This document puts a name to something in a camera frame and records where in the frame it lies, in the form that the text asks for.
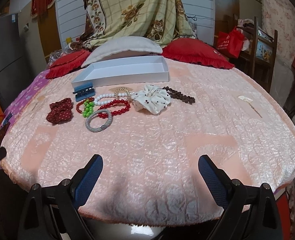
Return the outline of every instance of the bed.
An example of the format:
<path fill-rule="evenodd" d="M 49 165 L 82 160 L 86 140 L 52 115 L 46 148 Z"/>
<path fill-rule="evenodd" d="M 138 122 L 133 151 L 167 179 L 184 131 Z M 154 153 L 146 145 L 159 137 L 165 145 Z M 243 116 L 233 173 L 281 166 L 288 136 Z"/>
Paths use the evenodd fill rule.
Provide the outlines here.
<path fill-rule="evenodd" d="M 71 81 L 82 70 L 51 81 L 46 72 L 39 74 L 7 110 L 14 116 L 2 142 L 7 157 L 1 167 L 29 190 L 34 183 L 51 186 L 71 178 L 100 154 L 104 168 L 80 214 L 149 226 L 193 225 L 221 215 L 197 169 L 203 154 L 246 185 L 267 182 L 276 191 L 294 179 L 295 127 L 257 83 L 235 68 L 166 62 L 170 81 L 154 85 L 191 95 L 196 103 L 173 99 L 159 115 L 132 107 L 99 133 L 89 132 L 75 109 Z M 126 84 L 133 91 L 143 85 Z M 64 98 L 74 102 L 73 118 L 52 125 L 46 120 L 49 104 Z M 92 126 L 104 122 L 95 118 Z"/>

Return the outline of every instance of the pearl necklace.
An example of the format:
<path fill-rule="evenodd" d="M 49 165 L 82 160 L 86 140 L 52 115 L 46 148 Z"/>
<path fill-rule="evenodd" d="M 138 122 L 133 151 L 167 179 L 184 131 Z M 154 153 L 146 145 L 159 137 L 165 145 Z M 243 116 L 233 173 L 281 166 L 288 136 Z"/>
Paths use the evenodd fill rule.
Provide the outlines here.
<path fill-rule="evenodd" d="M 126 93 L 118 93 L 117 96 L 115 96 L 114 94 L 99 95 L 99 96 L 97 96 L 97 98 L 94 99 L 94 105 L 95 106 L 104 106 L 104 105 L 107 105 L 108 103 L 112 102 L 112 100 L 105 100 L 105 101 L 99 102 L 103 98 L 125 98 L 125 97 L 127 97 Z"/>
<path fill-rule="evenodd" d="M 126 89 L 126 88 L 119 88 L 115 91 L 114 94 L 103 94 L 103 95 L 99 95 L 97 96 L 97 98 L 94 99 L 94 105 L 95 106 L 104 106 L 104 105 L 107 105 L 109 103 L 112 102 L 112 100 L 105 100 L 105 101 L 102 101 L 102 102 L 99 102 L 102 98 L 115 98 L 115 99 L 118 99 L 118 98 L 127 98 L 127 101 L 131 101 L 131 92 Z"/>

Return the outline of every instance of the red bag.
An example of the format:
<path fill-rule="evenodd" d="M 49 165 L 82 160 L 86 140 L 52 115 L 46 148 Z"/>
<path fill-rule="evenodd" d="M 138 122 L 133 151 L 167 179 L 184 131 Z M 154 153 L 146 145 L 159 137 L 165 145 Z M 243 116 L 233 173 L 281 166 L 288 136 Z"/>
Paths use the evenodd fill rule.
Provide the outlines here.
<path fill-rule="evenodd" d="M 227 57 L 238 58 L 243 46 L 244 35 L 236 27 L 228 34 L 219 32 L 216 49 Z"/>

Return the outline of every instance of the plastic bag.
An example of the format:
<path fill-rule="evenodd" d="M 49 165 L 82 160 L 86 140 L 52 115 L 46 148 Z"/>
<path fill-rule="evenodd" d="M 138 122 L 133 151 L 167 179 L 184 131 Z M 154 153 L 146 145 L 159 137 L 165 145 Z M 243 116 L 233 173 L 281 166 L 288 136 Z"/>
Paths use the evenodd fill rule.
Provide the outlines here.
<path fill-rule="evenodd" d="M 49 62 L 46 65 L 46 69 L 49 69 L 51 65 L 60 57 L 63 57 L 75 51 L 76 50 L 70 49 L 70 45 L 68 44 L 64 49 L 59 49 L 55 50 L 54 52 L 51 52 L 51 54 L 49 55 Z"/>
<path fill-rule="evenodd" d="M 227 57 L 238 58 L 243 47 L 244 35 L 236 27 L 230 33 L 218 33 L 216 49 Z"/>

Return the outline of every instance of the floral wall curtain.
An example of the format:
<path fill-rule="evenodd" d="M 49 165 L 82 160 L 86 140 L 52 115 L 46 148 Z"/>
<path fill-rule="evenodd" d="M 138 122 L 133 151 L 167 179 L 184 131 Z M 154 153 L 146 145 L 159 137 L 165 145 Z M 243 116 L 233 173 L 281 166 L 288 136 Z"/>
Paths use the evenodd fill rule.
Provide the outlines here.
<path fill-rule="evenodd" d="M 292 65 L 295 57 L 295 8 L 289 0 L 262 0 L 262 27 L 278 31 L 277 54 Z"/>

